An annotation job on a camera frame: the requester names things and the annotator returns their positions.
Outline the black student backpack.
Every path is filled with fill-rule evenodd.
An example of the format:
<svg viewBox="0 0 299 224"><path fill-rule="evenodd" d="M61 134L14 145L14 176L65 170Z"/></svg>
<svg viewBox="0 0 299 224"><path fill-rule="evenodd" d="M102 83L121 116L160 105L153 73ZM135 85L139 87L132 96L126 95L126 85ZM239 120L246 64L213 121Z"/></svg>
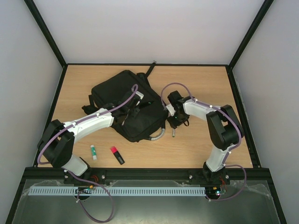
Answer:
<svg viewBox="0 0 299 224"><path fill-rule="evenodd" d="M112 128L130 142L155 141L163 137L168 113L160 96L151 88L148 77L155 67L152 63L145 73L123 70L92 88L89 105L82 107L90 115L100 108L112 109Z"/></svg>

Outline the pink black highlighter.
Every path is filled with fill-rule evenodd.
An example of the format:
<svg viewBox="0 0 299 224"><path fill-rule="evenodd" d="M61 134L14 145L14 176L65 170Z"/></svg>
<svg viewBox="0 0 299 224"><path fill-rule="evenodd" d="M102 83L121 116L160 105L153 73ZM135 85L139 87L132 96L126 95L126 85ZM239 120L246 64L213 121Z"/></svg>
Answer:
<svg viewBox="0 0 299 224"><path fill-rule="evenodd" d="M123 165L125 163L123 157L121 156L121 154L119 153L118 149L116 147L111 147L110 148L111 152L113 153L113 155L115 156L115 158L117 159L117 161Z"/></svg>

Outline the green white glue stick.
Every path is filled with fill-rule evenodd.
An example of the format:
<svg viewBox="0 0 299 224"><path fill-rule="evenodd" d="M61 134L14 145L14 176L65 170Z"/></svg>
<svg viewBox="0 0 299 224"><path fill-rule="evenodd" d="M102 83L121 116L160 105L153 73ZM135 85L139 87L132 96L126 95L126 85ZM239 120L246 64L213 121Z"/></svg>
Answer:
<svg viewBox="0 0 299 224"><path fill-rule="evenodd" d="M93 160L97 160L97 153L96 153L96 150L95 150L95 146L94 145L90 145L90 149L91 149Z"/></svg>

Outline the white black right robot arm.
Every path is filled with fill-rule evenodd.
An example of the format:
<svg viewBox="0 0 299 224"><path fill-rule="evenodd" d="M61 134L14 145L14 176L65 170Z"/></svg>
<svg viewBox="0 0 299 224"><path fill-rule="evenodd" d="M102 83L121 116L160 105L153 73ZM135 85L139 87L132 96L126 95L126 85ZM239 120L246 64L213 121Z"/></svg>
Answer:
<svg viewBox="0 0 299 224"><path fill-rule="evenodd" d="M166 106L172 129L181 124L189 125L189 117L195 116L207 122L213 148L203 165L202 175L206 182L213 183L225 174L228 155L238 147L244 137L243 128L230 105L222 107L208 105L192 97L182 97L178 91L168 95Z"/></svg>

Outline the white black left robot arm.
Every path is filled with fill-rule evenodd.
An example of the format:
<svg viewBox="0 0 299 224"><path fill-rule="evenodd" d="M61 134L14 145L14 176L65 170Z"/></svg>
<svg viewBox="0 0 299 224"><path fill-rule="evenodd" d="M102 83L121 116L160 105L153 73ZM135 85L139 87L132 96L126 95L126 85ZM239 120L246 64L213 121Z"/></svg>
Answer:
<svg viewBox="0 0 299 224"><path fill-rule="evenodd" d="M73 154L76 142L100 129L111 127L115 122L123 122L130 112L140 104L144 95L132 92L120 105L106 104L82 118L60 122L50 122L38 143L39 165L50 164L54 168L63 168L76 176L88 170L88 164Z"/></svg>

